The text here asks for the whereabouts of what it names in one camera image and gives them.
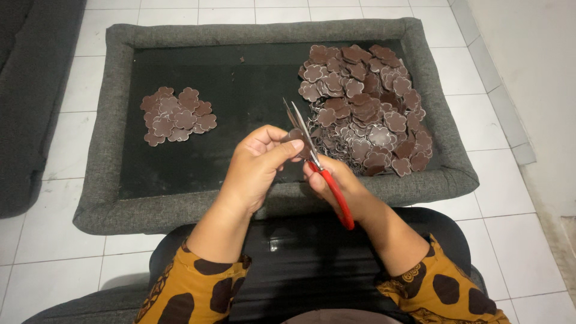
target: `hand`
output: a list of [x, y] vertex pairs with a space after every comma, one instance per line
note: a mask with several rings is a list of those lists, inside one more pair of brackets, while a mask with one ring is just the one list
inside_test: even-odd
[[277, 170], [304, 147], [302, 140], [280, 143], [286, 131], [266, 125], [244, 138], [234, 150], [217, 202], [251, 216], [262, 206]]
[[[330, 159], [324, 155], [318, 155], [318, 159], [320, 160], [320, 165], [330, 172], [340, 187], [355, 221], [360, 222], [362, 225], [365, 218], [374, 214], [374, 208], [384, 204], [360, 183], [344, 162]], [[304, 164], [304, 179], [308, 180], [310, 187], [317, 193], [319, 198], [328, 201], [334, 211], [338, 215], [342, 215], [340, 206], [324, 178], [318, 172], [313, 172], [307, 163]]]

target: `gray fabric frame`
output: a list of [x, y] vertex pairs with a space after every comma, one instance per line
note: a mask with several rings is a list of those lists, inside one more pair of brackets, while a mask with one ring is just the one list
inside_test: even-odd
[[[74, 224], [95, 235], [167, 233], [198, 221], [218, 191], [118, 200], [124, 128], [135, 48], [223, 44], [329, 42], [400, 39], [410, 73], [422, 96], [426, 120], [440, 157], [440, 169], [361, 177], [361, 182], [391, 206], [455, 198], [478, 187], [458, 129], [442, 92], [422, 22], [414, 18], [298, 22], [270, 25], [155, 26], [113, 25], [106, 31], [106, 64], [84, 190]], [[256, 218], [293, 216], [327, 210], [306, 184], [272, 187]]]

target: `left hand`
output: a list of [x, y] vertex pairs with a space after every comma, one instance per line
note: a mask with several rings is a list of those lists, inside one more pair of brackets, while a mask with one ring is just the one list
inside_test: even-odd
[[244, 138], [234, 150], [218, 202], [250, 217], [262, 206], [276, 171], [294, 158], [304, 142], [280, 143], [285, 130], [265, 125]]

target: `black work surface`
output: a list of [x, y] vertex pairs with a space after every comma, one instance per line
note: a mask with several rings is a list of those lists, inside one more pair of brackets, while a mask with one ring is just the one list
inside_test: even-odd
[[[130, 101], [124, 134], [119, 199], [195, 193], [219, 189], [236, 145], [252, 130], [266, 124], [290, 130], [282, 97], [294, 101], [307, 118], [308, 103], [298, 94], [298, 68], [318, 43], [246, 44], [185, 48], [136, 49], [132, 64]], [[399, 40], [323, 42], [326, 46], [373, 44], [404, 56]], [[151, 147], [139, 106], [159, 87], [200, 92], [212, 104], [218, 126], [188, 141]], [[302, 181], [302, 164], [286, 163], [275, 183]]]

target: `sleeve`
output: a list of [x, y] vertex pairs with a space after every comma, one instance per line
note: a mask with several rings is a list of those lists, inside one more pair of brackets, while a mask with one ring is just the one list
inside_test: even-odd
[[419, 323], [510, 324], [502, 310], [442, 251], [432, 235], [420, 263], [397, 277], [376, 279], [376, 288]]
[[135, 324], [227, 322], [230, 304], [244, 282], [250, 257], [243, 255], [235, 263], [210, 262], [190, 252], [185, 242], [156, 281]]

